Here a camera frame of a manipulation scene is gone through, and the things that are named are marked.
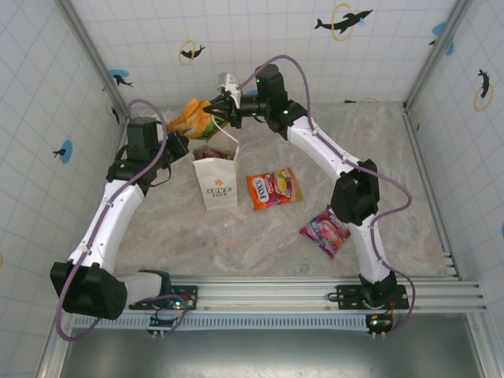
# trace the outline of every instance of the robotic arm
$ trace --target robotic arm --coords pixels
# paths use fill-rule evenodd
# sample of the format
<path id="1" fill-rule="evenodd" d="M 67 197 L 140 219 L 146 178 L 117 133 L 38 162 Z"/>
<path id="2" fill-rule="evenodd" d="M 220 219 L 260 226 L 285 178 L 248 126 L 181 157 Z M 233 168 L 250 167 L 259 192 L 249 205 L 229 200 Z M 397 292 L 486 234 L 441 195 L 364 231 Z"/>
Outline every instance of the robotic arm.
<path id="1" fill-rule="evenodd" d="M 268 65 L 257 74 L 256 83 L 257 95 L 242 95 L 239 83 L 231 75 L 221 74 L 217 86 L 221 93 L 205 111 L 227 119 L 235 128 L 241 128 L 244 117 L 263 116 L 272 131 L 304 150 L 331 178 L 335 185 L 331 207 L 335 215 L 347 223 L 352 231 L 360 264 L 361 285 L 346 285 L 353 287 L 339 291 L 339 297 L 343 297 L 343 300 L 338 301 L 340 309 L 379 309 L 391 300 L 395 301 L 395 308 L 408 308 L 407 299 L 404 299 L 406 289 L 397 285 L 394 272 L 383 264 L 387 260 L 377 229 L 374 229 L 375 242 L 382 261 L 376 258 L 372 247 L 370 224 L 378 212 L 377 203 L 380 200 L 377 178 L 353 168 L 347 162 L 375 172 L 376 165 L 371 160 L 359 161 L 344 152 L 313 120 L 310 124 L 306 110 L 288 99 L 284 78 L 276 65 Z M 142 299 L 174 294 L 166 272 L 142 271 L 131 276 L 115 277 L 113 267 L 129 220 L 152 186 L 157 170 L 169 169 L 171 163 L 188 152 L 187 138 L 176 133 L 170 134 L 162 159 L 110 204 L 108 198 L 144 169 L 159 150 L 155 119 L 131 120 L 128 125 L 128 142 L 109 169 L 102 204 L 80 246 L 66 263 L 54 263 L 51 269 L 50 278 L 57 294 L 61 295 L 76 261 L 84 251 L 87 252 L 63 301 L 63 308 L 67 312 L 113 320 L 120 316 L 126 306 L 131 308 L 131 305 Z M 125 150 L 128 157 L 122 159 Z M 335 154 L 334 150 L 343 153 L 343 158 Z M 91 233 L 96 232 L 95 225 L 105 206 L 112 207 L 88 250 L 85 246 Z M 361 303 L 356 302 L 356 295 L 362 298 Z M 191 308 L 195 306 L 195 302 L 189 301 L 188 305 Z"/>

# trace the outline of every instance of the marble floor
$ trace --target marble floor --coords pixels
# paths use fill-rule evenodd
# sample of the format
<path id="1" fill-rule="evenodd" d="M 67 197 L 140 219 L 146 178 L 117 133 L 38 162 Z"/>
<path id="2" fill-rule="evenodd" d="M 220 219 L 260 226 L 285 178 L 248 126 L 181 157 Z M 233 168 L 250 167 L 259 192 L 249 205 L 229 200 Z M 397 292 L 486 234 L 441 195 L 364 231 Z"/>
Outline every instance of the marble floor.
<path id="1" fill-rule="evenodd" d="M 314 104 L 313 117 L 340 146 L 383 174 L 404 183 L 413 204 L 380 221 L 389 262 L 415 276 L 446 274 L 434 220 L 421 184 L 402 108 L 390 103 Z M 324 172 L 267 125 L 246 119 L 240 141 L 239 206 L 206 211 L 187 157 L 172 166 L 172 179 L 149 191 L 135 212 L 116 259 L 116 274 L 158 269 L 171 274 L 215 276 L 356 276 L 350 237 L 331 260 L 298 230 L 324 210 L 333 187 Z M 254 211 L 246 176 L 292 167 L 305 199 Z M 167 172 L 159 175 L 161 180 Z M 406 197 L 380 182 L 380 212 Z"/>

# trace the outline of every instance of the orange snack bag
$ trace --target orange snack bag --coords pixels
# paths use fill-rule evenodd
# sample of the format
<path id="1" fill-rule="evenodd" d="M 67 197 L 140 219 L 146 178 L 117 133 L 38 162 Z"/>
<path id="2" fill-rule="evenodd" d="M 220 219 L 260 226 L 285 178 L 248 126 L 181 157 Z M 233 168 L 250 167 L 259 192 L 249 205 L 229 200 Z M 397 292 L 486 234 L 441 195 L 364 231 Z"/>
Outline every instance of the orange snack bag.
<path id="1" fill-rule="evenodd" d="M 267 209 L 274 205 L 302 199 L 301 188 L 290 168 L 247 176 L 246 183 L 250 197 L 254 200 L 254 210 Z"/>

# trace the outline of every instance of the black mounting plate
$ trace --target black mounting plate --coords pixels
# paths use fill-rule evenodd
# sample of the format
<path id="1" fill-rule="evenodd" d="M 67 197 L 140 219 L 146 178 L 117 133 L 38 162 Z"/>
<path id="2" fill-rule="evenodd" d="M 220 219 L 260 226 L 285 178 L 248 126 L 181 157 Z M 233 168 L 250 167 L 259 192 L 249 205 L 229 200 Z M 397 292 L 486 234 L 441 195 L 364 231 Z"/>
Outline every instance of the black mounting plate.
<path id="1" fill-rule="evenodd" d="M 383 300 L 381 306 L 370 306 L 362 295 L 361 285 L 338 285 L 336 286 L 339 309 L 388 309 L 390 301 L 394 301 L 394 309 L 408 309 L 410 302 L 404 285 L 397 285 L 394 291 Z"/>
<path id="2" fill-rule="evenodd" d="M 172 294 L 175 295 L 180 295 L 182 297 L 186 298 L 191 298 L 192 304 L 187 306 L 187 309 L 196 309 L 196 304 L 198 303 L 198 287 L 195 285 L 180 285 L 180 286 L 172 286 Z M 178 306 L 175 305 L 175 301 L 173 299 L 167 299 L 166 303 L 161 306 L 162 309 L 182 309 L 182 308 L 177 308 Z M 151 310 L 156 310 L 158 309 L 158 306 L 155 306 L 153 303 L 146 302 L 146 303 L 136 303 L 133 305 L 130 305 L 128 307 L 129 309 L 151 309 Z"/>

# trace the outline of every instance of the metal frame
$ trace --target metal frame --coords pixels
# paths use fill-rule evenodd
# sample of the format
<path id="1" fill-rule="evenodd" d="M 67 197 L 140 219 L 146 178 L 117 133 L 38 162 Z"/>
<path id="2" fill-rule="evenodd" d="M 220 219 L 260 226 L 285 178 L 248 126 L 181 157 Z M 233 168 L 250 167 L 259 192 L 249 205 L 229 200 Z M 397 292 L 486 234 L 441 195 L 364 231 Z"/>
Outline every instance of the metal frame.
<path id="1" fill-rule="evenodd" d="M 111 80 L 109 72 L 87 34 L 71 0 L 55 0 L 55 2 L 68 21 L 69 27 L 75 32 L 77 40 L 102 80 L 114 108 L 125 116 L 126 106 L 124 100 Z M 457 26 L 461 23 L 472 3 L 473 0 L 459 0 L 454 7 L 442 35 L 438 38 L 434 50 L 409 94 L 405 104 L 407 113 L 424 90 L 426 82 L 431 77 L 434 68 L 451 42 Z M 474 339 L 475 350 L 485 376 L 501 376 L 498 375 L 498 366 L 481 316 L 482 313 L 487 311 L 487 307 L 481 294 L 480 285 L 474 281 L 460 281 L 458 267 L 451 253 L 452 249 L 447 230 L 440 215 L 435 193 L 410 118 L 406 114 L 404 122 L 432 216 L 435 220 L 439 239 L 444 249 L 443 256 L 448 270 L 448 276 L 413 278 L 417 285 L 417 303 L 414 313 L 466 313 L 468 325 Z M 124 133 L 119 137 L 118 142 L 123 138 Z M 344 325 L 345 319 L 350 319 L 350 323 L 352 321 L 359 322 L 367 313 L 373 313 L 373 311 L 339 310 L 337 303 L 329 302 L 326 299 L 327 293 L 333 292 L 336 285 L 358 284 L 357 278 L 173 276 L 172 281 L 174 284 L 195 284 L 199 287 L 198 310 L 191 311 L 187 315 L 185 327 L 187 330 L 237 327 L 234 325 L 235 321 L 245 321 L 245 325 L 256 327 L 254 319 L 277 319 L 280 320 L 280 326 L 282 327 L 297 328 L 309 327 L 312 324 L 310 323 L 311 320 L 319 319 L 326 322 L 322 325 L 323 327 L 330 328 Z M 400 280 L 400 283 L 405 284 L 408 294 L 411 295 L 411 288 L 407 282 Z M 103 321 L 98 327 L 115 329 L 141 327 L 145 329 L 146 321 L 149 320 L 151 314 L 152 311 L 128 310 L 124 312 L 119 320 Z M 222 322 L 216 326 L 216 323 L 212 323 L 212 319 L 213 321 L 220 320 Z M 64 330 L 70 334 L 74 328 L 86 326 L 87 322 L 87 317 L 65 314 Z M 53 327 L 37 377 L 59 376 L 68 348 L 69 343 L 60 339 Z"/>
<path id="2" fill-rule="evenodd" d="M 103 63 L 100 53 L 96 50 L 93 41 L 91 41 L 90 36 L 87 34 L 86 28 L 84 27 L 79 15 L 77 14 L 75 8 L 73 7 L 71 0 L 54 0 L 56 6 L 59 8 L 63 17 L 67 21 L 70 29 L 73 30 L 77 41 L 83 48 L 83 51 L 89 62 L 93 66 L 98 77 L 102 80 L 105 86 L 105 91 L 110 96 L 110 101 L 113 104 L 113 108 L 123 115 L 126 116 L 126 104 L 121 97 L 116 84 L 110 77 L 109 70 L 106 68 L 105 63 Z"/>
<path id="3" fill-rule="evenodd" d="M 455 4 L 454 10 L 451 12 L 443 32 L 435 41 L 434 49 L 425 62 L 424 67 L 422 67 L 422 70 L 415 81 L 415 85 L 408 95 L 405 102 L 406 112 L 409 112 L 410 109 L 414 107 L 415 102 L 418 101 L 418 98 L 425 89 L 428 80 L 431 78 L 432 73 L 434 73 L 435 67 L 439 64 L 441 58 L 447 51 L 448 46 L 453 41 L 453 37 L 458 26 L 464 19 L 464 16 L 467 14 L 467 11 L 472 4 L 473 0 L 458 0 L 457 4 Z"/>

